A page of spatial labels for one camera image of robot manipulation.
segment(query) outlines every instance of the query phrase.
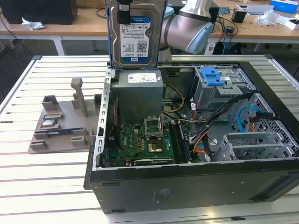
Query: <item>plastic bag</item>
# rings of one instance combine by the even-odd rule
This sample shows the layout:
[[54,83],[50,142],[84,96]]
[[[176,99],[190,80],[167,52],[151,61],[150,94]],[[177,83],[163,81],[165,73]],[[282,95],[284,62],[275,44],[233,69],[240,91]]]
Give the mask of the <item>plastic bag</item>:
[[31,31],[34,29],[45,28],[45,26],[41,22],[30,22],[30,21],[25,20],[23,17],[22,17],[22,20],[23,20],[22,26]]
[[280,17],[280,14],[277,14],[274,12],[273,9],[266,11],[263,15],[258,15],[254,22],[262,27],[262,26],[268,26],[273,25],[276,26],[276,23],[274,22],[278,17]]

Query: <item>motherboard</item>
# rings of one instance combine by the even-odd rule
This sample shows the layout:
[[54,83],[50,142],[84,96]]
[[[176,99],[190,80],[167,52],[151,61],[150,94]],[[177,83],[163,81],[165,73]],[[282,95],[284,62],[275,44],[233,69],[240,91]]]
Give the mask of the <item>motherboard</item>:
[[191,134],[190,125],[184,122],[154,119],[139,124],[121,124],[120,145],[107,149],[107,166],[130,167],[189,161],[187,139]]

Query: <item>lab floor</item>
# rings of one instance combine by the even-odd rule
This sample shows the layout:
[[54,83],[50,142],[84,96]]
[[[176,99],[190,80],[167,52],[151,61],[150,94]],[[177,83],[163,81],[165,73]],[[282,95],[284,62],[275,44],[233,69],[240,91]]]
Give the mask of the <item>lab floor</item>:
[[[19,76],[22,74],[32,56],[20,43],[15,42],[15,49],[7,48],[0,52],[0,103],[9,93]],[[63,45],[67,55],[107,55],[107,41],[97,41],[97,51],[93,50],[91,41],[64,41]],[[52,41],[26,40],[24,45],[33,55],[57,55]],[[247,44],[242,48],[242,54],[255,54],[255,44]],[[299,66],[299,44],[294,44],[291,49],[286,44],[270,44],[270,48],[261,47],[258,54],[270,54],[290,73],[294,74]],[[295,76],[299,80],[299,71]]]

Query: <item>white box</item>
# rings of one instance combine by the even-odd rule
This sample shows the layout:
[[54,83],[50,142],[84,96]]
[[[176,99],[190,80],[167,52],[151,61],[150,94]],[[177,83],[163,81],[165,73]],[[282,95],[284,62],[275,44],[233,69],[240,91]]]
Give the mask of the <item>white box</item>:
[[299,20],[289,20],[285,23],[285,25],[292,30],[297,30],[299,29]]

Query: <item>wooden desk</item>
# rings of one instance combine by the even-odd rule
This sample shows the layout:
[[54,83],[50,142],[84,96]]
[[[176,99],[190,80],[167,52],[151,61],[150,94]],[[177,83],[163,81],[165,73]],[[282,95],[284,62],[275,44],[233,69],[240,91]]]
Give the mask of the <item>wooden desk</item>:
[[[220,7],[235,8],[237,2],[229,0],[214,0]],[[251,4],[261,4],[259,1],[252,1]],[[223,15],[224,18],[231,20],[231,15]],[[290,30],[283,25],[276,27],[258,27],[253,23],[255,16],[246,15],[243,23],[237,24],[239,32],[231,42],[255,42],[255,43],[299,43],[299,30]],[[93,8],[79,8],[78,15],[72,25],[46,24],[44,29],[26,30],[21,25],[9,25],[3,19],[7,27],[19,39],[43,39],[53,40],[58,55],[65,55],[62,40],[107,40],[107,21],[96,15]],[[226,25],[234,26],[228,21]],[[205,54],[212,54],[215,44],[222,36],[221,25],[216,23],[215,30],[211,34]],[[0,24],[0,39],[12,39],[13,37]]]
[[107,36],[107,21],[98,17],[93,8],[80,8],[73,24],[58,25],[55,34]]
[[[236,7],[237,2],[229,0],[214,0],[214,2],[219,7],[228,7],[233,9]],[[261,4],[259,1],[251,1],[251,4]],[[231,21],[231,15],[220,15],[223,18]],[[295,14],[283,13],[275,11],[283,16],[294,17]],[[236,23],[239,28],[239,31],[236,36],[231,40],[231,42],[253,42],[253,43],[299,43],[299,30],[291,30],[284,25],[277,24],[274,26],[259,27],[256,25],[253,20],[256,16],[246,15],[243,23]],[[234,27],[228,21],[225,21],[225,25]],[[218,42],[219,37],[222,36],[221,25],[217,22],[215,25],[214,32],[211,34],[209,43],[206,48],[205,54],[212,54],[215,44]]]
[[[98,17],[93,8],[79,8],[72,25],[45,24],[45,28],[33,31],[25,29],[21,24],[10,25],[3,15],[1,17],[18,39],[52,40],[60,56],[65,55],[62,40],[108,40],[107,21]],[[14,39],[1,22],[0,39]]]

